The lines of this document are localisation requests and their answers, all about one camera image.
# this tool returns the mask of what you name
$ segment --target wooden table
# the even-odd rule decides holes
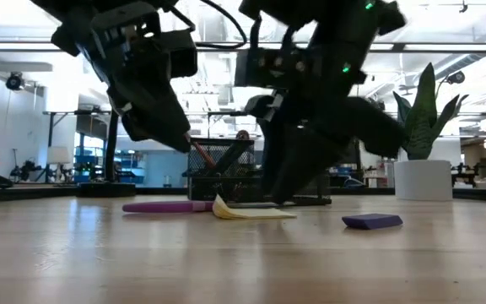
[[[486,304],[484,202],[334,197],[295,220],[121,212],[153,199],[0,203],[0,303]],[[341,221],[374,212],[405,225]]]

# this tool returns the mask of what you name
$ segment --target ceiling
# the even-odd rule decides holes
[[[232,13],[249,31],[251,21],[237,12],[239,1],[217,0]],[[402,12],[408,18],[408,25],[389,35],[378,37],[375,42],[409,43],[486,43],[486,0],[466,0],[466,12],[460,13],[462,0],[399,0]],[[235,42],[241,37],[235,27],[212,8],[198,0],[180,0],[178,9],[196,25],[195,41]],[[0,41],[49,41],[58,22],[38,9],[29,0],[0,0]],[[163,30],[184,28],[184,24],[170,14],[163,14]],[[306,42],[311,38],[315,25],[309,24],[296,33],[294,40]],[[280,42],[286,27],[265,17],[261,28],[261,41]],[[419,46],[429,50],[440,46]],[[471,45],[454,46],[470,49]],[[172,85],[180,103],[189,113],[194,134],[230,136],[246,129],[259,134],[251,117],[211,117],[208,123],[205,112],[240,110],[253,95],[268,94],[269,90],[259,88],[232,88],[235,57],[234,52],[201,52],[199,72],[189,79],[174,79]],[[351,95],[361,95],[383,100],[386,110],[397,111],[392,91],[400,91],[411,100],[415,89],[399,90],[400,85],[415,85],[419,73],[432,62],[439,78],[448,73],[462,70],[467,80],[463,84],[444,84],[440,90],[438,108],[455,94],[469,94],[462,108],[462,116],[448,125],[444,135],[473,136],[486,134],[486,55],[430,54],[419,53],[371,53],[363,70],[369,75],[367,81],[354,87]],[[103,85],[92,72],[89,64],[81,57],[73,58],[62,52],[0,52],[0,75],[4,77],[13,71],[21,71],[24,77],[39,85],[56,85],[62,77],[72,73],[74,85],[82,92],[82,105],[107,105]]]

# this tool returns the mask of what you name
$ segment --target security camera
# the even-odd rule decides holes
[[[462,84],[465,79],[466,76],[464,76],[464,73],[462,71],[458,71],[447,77],[445,81],[447,81],[448,84]]]
[[[25,88],[25,81],[22,78],[21,72],[12,72],[10,77],[8,77],[7,82],[5,83],[7,89],[13,91],[21,91]]]

